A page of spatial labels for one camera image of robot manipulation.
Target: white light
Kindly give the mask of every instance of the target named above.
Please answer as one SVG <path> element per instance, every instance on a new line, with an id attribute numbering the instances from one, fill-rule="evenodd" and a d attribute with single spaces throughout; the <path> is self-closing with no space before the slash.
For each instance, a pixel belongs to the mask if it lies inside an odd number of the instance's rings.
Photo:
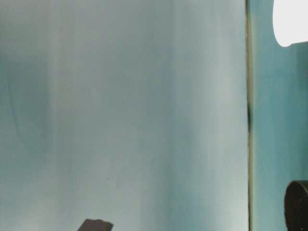
<path id="1" fill-rule="evenodd" d="M 287 47 L 308 41 L 308 0 L 275 0 L 274 34 L 278 43 Z"/>

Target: teal surface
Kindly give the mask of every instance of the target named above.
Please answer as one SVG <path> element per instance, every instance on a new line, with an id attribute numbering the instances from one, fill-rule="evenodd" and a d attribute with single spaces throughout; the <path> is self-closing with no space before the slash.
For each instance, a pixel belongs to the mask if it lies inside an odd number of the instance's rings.
<path id="1" fill-rule="evenodd" d="M 247 231 L 242 0 L 176 0 L 171 230 Z"/>
<path id="2" fill-rule="evenodd" d="M 248 1 L 252 74 L 252 230 L 286 230 L 283 197 L 308 179 L 308 44 L 283 48 L 272 28 L 273 0 Z"/>
<path id="3" fill-rule="evenodd" d="M 169 230 L 172 7 L 0 2 L 0 230 Z"/>
<path id="4" fill-rule="evenodd" d="M 244 13 L 0 1 L 0 230 L 247 231 Z"/>

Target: teal wall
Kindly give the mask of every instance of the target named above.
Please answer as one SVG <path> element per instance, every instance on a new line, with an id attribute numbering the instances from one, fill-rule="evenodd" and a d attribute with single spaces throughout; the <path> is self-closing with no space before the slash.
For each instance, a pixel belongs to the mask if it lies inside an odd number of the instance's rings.
<path id="1" fill-rule="evenodd" d="M 308 45 L 280 47 L 273 0 L 248 1 L 252 78 L 252 228 L 286 230 L 283 197 L 308 178 Z"/>
<path id="2" fill-rule="evenodd" d="M 172 5 L 0 3 L 0 230 L 169 230 Z"/>
<path id="3" fill-rule="evenodd" d="M 176 0 L 173 231 L 247 231 L 245 5 Z"/>
<path id="4" fill-rule="evenodd" d="M 0 3 L 0 230 L 247 231 L 243 1 Z"/>

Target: black object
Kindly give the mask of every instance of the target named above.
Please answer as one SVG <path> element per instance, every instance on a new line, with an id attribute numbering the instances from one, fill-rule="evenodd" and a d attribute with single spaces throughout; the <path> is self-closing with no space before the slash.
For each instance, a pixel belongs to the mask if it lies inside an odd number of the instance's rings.
<path id="1" fill-rule="evenodd" d="M 78 231 L 111 231 L 114 225 L 103 220 L 86 219 Z"/>
<path id="2" fill-rule="evenodd" d="M 284 217 L 288 231 L 308 231 L 308 181 L 294 180 L 285 192 Z"/>

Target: black cylinder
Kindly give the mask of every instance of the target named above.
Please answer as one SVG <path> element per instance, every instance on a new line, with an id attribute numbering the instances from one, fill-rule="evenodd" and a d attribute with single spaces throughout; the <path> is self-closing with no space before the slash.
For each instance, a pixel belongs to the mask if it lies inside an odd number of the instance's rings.
<path id="1" fill-rule="evenodd" d="M 308 180 L 294 180 L 288 185 L 284 217 L 288 231 L 308 231 Z"/>

